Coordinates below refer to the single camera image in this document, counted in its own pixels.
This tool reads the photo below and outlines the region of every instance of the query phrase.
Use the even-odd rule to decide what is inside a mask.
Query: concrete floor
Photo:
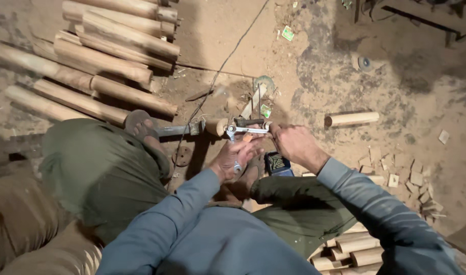
[[[201,10],[220,5],[220,0],[184,3],[196,5],[193,15],[184,11],[179,16],[187,21],[204,14]],[[244,15],[233,17],[241,19],[234,30],[230,26],[235,22],[226,16],[230,13],[226,8],[211,15],[215,22],[212,30],[206,28],[206,23],[197,23],[194,32],[179,27],[177,43],[183,47],[184,63],[198,62],[197,58],[187,57],[194,54],[199,54],[203,66],[217,66],[217,59],[222,63],[262,4],[224,2]],[[26,49],[31,49],[33,36],[52,40],[57,30],[68,27],[61,19],[60,6],[60,1],[0,0],[0,39]],[[248,8],[256,12],[242,12]],[[359,167],[358,160],[368,155],[369,146],[380,146],[383,155],[404,153],[408,162],[413,158],[421,160],[430,171],[427,180],[434,186],[435,200],[445,207],[443,214],[447,215],[436,222],[435,228],[466,244],[466,41],[445,48],[442,31],[423,24],[417,27],[399,16],[378,22],[362,16],[355,25],[351,12],[338,1],[300,1],[293,8],[291,1],[271,0],[264,13],[254,31],[264,30],[267,39],[255,44],[254,37],[246,38],[245,45],[249,46],[239,48],[228,71],[272,77],[278,87],[277,93],[266,100],[273,108],[272,120],[308,126],[327,152],[350,167]],[[291,42],[276,38],[277,30],[286,24],[295,30]],[[222,37],[208,32],[222,33]],[[208,48],[213,39],[225,46],[213,51]],[[249,51],[255,52],[251,58]],[[375,69],[361,72],[355,63],[358,56],[372,59]],[[180,110],[173,122],[160,122],[162,126],[184,124],[199,101],[185,103],[183,99],[208,89],[214,76],[214,72],[191,68],[175,75],[183,74],[186,76],[177,79],[155,77],[153,93],[179,104]],[[11,106],[3,95],[8,85],[30,85],[37,78],[0,66],[0,142],[14,134],[43,133],[52,125],[45,118]],[[216,81],[219,85],[226,87],[227,94],[208,99],[198,114],[205,119],[240,114],[248,100],[242,96],[252,90],[252,78],[221,73]],[[339,129],[323,126],[326,114],[368,109],[379,112],[378,122]],[[450,134],[446,145],[438,140],[442,129]],[[196,147],[194,158],[199,164],[178,169],[181,176],[174,178],[172,188],[199,171],[223,142],[187,141],[185,145]],[[176,141],[166,143],[170,152],[176,146]],[[271,144],[265,147],[273,149]],[[6,164],[0,159],[0,175],[10,173]],[[304,171],[298,166],[294,170],[297,175]],[[394,166],[389,171],[376,166],[376,173],[385,177],[388,172],[399,171]]]

